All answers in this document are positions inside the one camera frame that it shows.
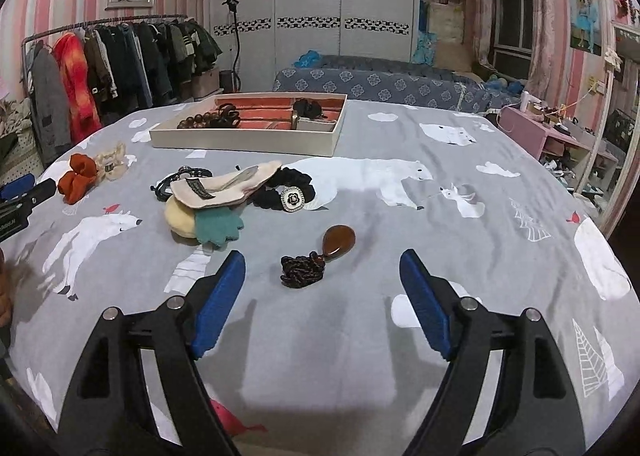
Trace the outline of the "person left hand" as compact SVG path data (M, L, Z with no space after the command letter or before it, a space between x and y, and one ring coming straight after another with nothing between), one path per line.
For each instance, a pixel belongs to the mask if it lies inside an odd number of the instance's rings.
M10 324L13 304L11 299L12 286L9 277L9 268L6 264L3 251L0 251L0 327Z

